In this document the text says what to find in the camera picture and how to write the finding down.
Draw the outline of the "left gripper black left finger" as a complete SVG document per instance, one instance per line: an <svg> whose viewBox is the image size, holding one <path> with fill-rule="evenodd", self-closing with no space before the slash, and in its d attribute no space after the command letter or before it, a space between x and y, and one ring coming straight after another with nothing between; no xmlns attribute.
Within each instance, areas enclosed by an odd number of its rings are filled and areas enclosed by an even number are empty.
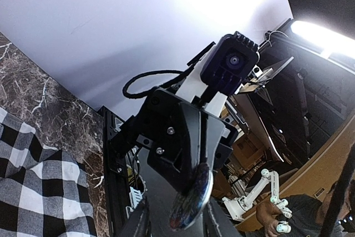
<svg viewBox="0 0 355 237"><path fill-rule="evenodd" d="M131 213L119 236L149 237L151 236L150 209L148 198L144 196Z"/></svg>

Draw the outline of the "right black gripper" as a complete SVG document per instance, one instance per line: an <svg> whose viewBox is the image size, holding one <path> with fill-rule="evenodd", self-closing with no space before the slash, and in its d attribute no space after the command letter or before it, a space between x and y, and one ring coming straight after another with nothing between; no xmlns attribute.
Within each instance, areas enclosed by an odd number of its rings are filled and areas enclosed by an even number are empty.
<svg viewBox="0 0 355 237"><path fill-rule="evenodd" d="M176 181L187 194L196 168L206 163L221 168L238 135L230 123L160 87L148 94L134 118L137 142L149 149L148 164L167 181Z"/></svg>

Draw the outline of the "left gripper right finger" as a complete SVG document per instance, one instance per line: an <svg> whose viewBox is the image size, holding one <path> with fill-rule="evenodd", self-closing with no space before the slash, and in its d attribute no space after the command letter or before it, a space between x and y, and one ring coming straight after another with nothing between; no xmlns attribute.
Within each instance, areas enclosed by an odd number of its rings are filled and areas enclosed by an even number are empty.
<svg viewBox="0 0 355 237"><path fill-rule="evenodd" d="M242 237L213 198L209 200L203 211L202 226L204 236Z"/></svg>

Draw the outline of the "yellow round brooch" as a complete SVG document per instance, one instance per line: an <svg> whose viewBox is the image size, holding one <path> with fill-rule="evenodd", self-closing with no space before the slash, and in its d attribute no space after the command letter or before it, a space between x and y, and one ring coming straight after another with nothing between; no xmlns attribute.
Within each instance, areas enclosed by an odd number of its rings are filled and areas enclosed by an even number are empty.
<svg viewBox="0 0 355 237"><path fill-rule="evenodd" d="M206 163L201 163L196 170L196 179L185 194L178 193L171 208L169 224L173 231L191 227L202 214L209 202L213 188L213 174Z"/></svg>

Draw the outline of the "black white plaid shirt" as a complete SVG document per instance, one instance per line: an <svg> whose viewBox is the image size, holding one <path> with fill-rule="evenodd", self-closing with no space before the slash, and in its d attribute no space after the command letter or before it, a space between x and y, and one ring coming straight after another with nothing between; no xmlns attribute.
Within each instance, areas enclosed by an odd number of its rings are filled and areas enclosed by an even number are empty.
<svg viewBox="0 0 355 237"><path fill-rule="evenodd" d="M1 236L96 236L85 169L1 109Z"/></svg>

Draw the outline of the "operator hand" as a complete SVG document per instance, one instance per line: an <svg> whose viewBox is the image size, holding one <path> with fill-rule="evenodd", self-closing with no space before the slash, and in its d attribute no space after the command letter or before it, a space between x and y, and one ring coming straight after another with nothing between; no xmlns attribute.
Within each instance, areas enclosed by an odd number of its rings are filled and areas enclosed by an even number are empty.
<svg viewBox="0 0 355 237"><path fill-rule="evenodd" d="M264 201L256 207L256 218L263 226L266 237L277 237L280 233L276 230L278 220L276 215L281 215L281 210L271 202Z"/></svg>

